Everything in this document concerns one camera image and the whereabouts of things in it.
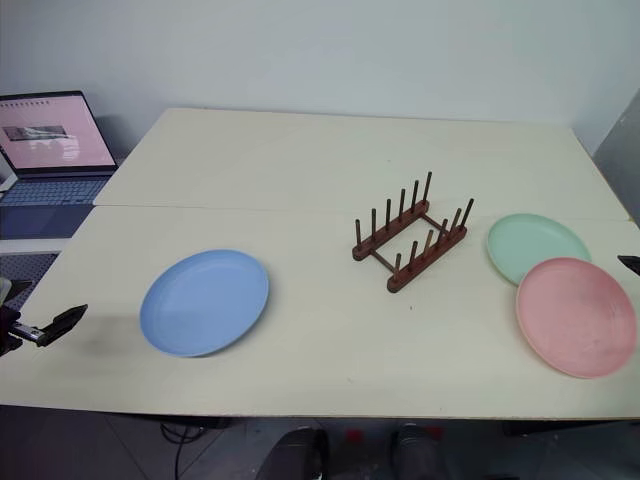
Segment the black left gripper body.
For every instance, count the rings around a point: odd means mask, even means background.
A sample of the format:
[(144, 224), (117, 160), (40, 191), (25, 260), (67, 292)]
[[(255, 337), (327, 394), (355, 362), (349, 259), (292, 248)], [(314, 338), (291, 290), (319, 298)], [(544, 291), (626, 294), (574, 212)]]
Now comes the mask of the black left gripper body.
[(24, 341), (39, 344), (41, 331), (19, 321), (21, 314), (9, 307), (1, 307), (1, 350), (0, 355), (20, 348)]

